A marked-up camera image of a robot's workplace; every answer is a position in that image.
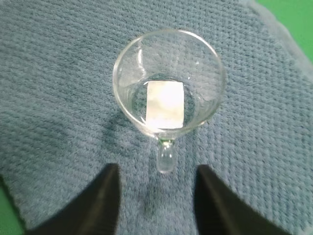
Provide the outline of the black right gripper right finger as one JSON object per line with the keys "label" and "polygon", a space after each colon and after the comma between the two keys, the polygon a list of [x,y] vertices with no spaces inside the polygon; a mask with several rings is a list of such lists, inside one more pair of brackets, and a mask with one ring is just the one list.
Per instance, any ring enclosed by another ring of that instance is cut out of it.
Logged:
{"label": "black right gripper right finger", "polygon": [[201,235],[287,235],[241,200],[208,165],[199,165],[194,215]]}

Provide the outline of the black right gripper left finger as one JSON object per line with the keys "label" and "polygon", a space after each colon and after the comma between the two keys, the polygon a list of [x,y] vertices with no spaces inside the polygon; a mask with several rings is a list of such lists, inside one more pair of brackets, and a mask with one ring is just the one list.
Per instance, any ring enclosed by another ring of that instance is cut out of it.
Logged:
{"label": "black right gripper left finger", "polygon": [[65,208],[28,235],[114,235],[120,208],[118,164],[107,164]]}

